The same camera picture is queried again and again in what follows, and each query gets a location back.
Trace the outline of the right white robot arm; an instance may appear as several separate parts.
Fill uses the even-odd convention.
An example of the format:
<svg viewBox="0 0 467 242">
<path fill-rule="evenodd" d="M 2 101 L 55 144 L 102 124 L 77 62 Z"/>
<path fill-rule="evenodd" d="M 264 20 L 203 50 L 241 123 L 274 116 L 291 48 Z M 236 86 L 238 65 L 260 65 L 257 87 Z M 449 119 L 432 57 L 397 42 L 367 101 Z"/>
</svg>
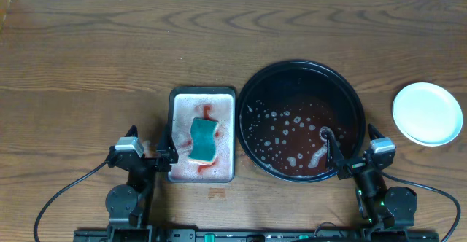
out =
<svg viewBox="0 0 467 242">
<path fill-rule="evenodd" d="M 417 210 L 417 193 L 408 187 L 387 187 L 382 170 L 393 163 L 395 144 L 383 136 L 373 125 L 368 125 L 369 148 L 361 157 L 345 158 L 337 140 L 328 130 L 320 135 L 327 146 L 326 166 L 336 169 L 342 179 L 353 179 L 362 212 L 369 224 L 360 235 L 370 241 L 391 233 L 406 240 L 406 229 L 414 225 Z"/>
</svg>

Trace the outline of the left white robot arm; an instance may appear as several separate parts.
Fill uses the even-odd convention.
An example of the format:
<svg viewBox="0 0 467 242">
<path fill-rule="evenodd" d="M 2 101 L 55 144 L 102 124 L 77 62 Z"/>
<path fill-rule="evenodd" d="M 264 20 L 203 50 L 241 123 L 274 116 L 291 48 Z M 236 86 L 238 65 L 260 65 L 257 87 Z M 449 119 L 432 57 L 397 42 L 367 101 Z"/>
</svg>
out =
<svg viewBox="0 0 467 242">
<path fill-rule="evenodd" d="M 110 241 L 154 241 L 157 232 L 148 224 L 156 178 L 164 176 L 178 162 L 178 154 L 171 137 L 171 126 L 166 125 L 156 146 L 156 156 L 147 157 L 132 126 L 116 145 L 109 148 L 105 160 L 110 168 L 128 172 L 125 184 L 112 188 L 105 206 L 109 212 L 107 237 Z"/>
</svg>

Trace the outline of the green yellow sponge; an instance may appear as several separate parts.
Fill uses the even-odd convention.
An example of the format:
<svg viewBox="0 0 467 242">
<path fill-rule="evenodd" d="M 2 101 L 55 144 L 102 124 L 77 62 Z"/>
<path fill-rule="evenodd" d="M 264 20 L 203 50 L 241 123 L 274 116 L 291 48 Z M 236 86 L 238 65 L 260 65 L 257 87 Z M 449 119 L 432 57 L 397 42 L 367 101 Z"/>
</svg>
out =
<svg viewBox="0 0 467 242">
<path fill-rule="evenodd" d="M 188 159 L 196 163 L 212 164 L 216 155 L 215 133 L 217 122 L 196 118 L 190 128 L 192 150 Z"/>
</svg>

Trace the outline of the light blue plate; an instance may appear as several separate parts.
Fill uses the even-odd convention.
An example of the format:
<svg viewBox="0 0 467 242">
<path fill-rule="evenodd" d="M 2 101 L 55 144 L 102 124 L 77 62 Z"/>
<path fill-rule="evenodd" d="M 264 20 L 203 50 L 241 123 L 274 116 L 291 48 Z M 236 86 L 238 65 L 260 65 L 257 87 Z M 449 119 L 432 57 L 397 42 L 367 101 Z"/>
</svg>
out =
<svg viewBox="0 0 467 242">
<path fill-rule="evenodd" d="M 428 82 L 401 89 L 393 100 L 392 115 L 405 137 L 426 147 L 448 144 L 463 128 L 463 112 L 455 97 Z"/>
</svg>

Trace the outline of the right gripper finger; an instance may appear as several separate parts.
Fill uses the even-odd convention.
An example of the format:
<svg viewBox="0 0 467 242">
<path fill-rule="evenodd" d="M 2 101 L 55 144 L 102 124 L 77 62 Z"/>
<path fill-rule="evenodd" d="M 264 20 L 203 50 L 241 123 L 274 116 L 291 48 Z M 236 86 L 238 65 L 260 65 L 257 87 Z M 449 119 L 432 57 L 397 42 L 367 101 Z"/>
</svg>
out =
<svg viewBox="0 0 467 242">
<path fill-rule="evenodd" d="M 340 148 L 337 145 L 335 137 L 331 134 L 329 130 L 326 130 L 323 133 L 324 138 L 327 141 L 327 158 L 326 158 L 326 167 L 327 168 L 339 168 L 341 167 L 344 161 L 344 155 L 341 153 Z"/>
<path fill-rule="evenodd" d="M 373 126 L 371 123 L 368 124 L 368 135 L 371 140 L 376 140 L 380 138 L 384 138 L 385 136 L 380 133 L 375 126 Z"/>
</svg>

